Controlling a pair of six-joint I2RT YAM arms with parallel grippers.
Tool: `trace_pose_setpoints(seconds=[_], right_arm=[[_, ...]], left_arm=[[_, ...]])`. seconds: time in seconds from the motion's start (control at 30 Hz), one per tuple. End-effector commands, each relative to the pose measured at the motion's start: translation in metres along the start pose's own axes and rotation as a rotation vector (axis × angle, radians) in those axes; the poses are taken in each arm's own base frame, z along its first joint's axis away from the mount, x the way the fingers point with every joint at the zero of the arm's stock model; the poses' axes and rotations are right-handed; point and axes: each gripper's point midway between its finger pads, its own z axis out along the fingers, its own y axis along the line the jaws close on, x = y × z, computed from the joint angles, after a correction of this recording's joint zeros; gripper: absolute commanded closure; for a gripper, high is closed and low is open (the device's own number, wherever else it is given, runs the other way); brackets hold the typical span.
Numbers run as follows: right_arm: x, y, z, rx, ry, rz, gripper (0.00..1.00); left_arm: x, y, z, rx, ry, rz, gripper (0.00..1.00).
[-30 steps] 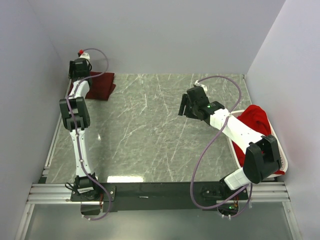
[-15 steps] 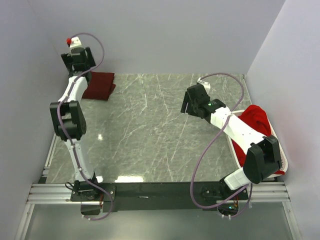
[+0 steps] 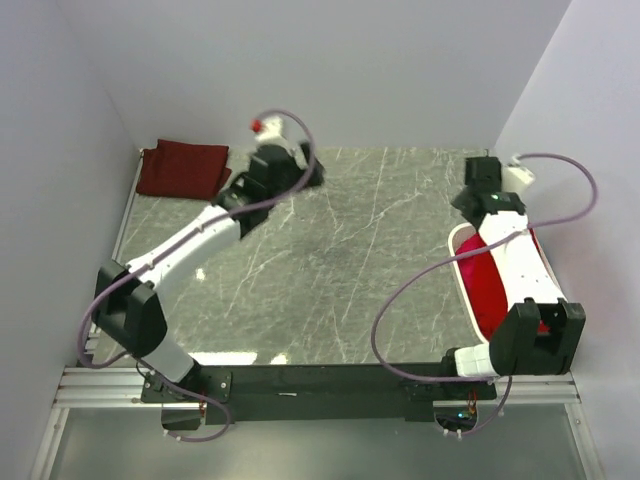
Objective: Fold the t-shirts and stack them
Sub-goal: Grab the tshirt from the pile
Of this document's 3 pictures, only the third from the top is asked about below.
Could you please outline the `bright red t shirt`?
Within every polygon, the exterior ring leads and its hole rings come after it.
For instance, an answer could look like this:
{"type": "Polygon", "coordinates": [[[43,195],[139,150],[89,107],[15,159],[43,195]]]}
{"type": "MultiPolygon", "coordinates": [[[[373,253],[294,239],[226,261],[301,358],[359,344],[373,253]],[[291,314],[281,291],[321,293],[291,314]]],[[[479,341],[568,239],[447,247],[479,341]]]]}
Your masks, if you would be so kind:
{"type": "Polygon", "coordinates": [[[504,285],[492,255],[491,258],[491,271],[486,279],[473,290],[467,290],[478,326],[487,340],[491,339],[508,313],[504,285]]]}

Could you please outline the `dark red t shirt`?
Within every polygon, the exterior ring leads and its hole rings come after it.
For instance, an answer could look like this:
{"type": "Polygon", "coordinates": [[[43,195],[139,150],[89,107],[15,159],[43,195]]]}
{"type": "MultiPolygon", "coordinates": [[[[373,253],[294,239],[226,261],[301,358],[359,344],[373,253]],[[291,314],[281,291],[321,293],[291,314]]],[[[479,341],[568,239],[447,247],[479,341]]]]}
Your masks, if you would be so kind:
{"type": "Polygon", "coordinates": [[[158,139],[142,151],[136,193],[150,197],[212,200],[232,174],[229,147],[158,139]]]}

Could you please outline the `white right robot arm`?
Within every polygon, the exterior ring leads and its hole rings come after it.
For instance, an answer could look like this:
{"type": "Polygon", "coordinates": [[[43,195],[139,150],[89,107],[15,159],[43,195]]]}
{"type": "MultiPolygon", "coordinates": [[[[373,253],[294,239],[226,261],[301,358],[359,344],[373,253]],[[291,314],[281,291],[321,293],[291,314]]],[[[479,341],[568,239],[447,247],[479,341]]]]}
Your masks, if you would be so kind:
{"type": "Polygon", "coordinates": [[[452,205],[464,223],[449,234],[453,271],[478,344],[450,352],[444,395],[460,399],[474,378],[564,375],[586,322],[557,283],[521,200],[533,173],[496,157],[465,160],[464,187],[452,205]]]}

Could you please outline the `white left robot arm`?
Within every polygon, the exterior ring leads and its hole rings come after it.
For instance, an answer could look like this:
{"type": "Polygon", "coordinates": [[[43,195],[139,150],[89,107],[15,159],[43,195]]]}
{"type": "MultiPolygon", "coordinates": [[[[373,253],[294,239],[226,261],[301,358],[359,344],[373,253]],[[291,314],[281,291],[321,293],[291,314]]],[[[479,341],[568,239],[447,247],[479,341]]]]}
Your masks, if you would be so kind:
{"type": "Polygon", "coordinates": [[[128,264],[110,261],[99,271],[92,321],[126,353],[164,376],[164,389],[176,401],[189,401],[199,392],[199,365],[173,339],[162,302],[202,263],[264,223],[277,202],[323,184],[324,168],[312,142],[300,148],[304,167],[280,145],[259,146],[247,170],[186,227],[128,264]]]}

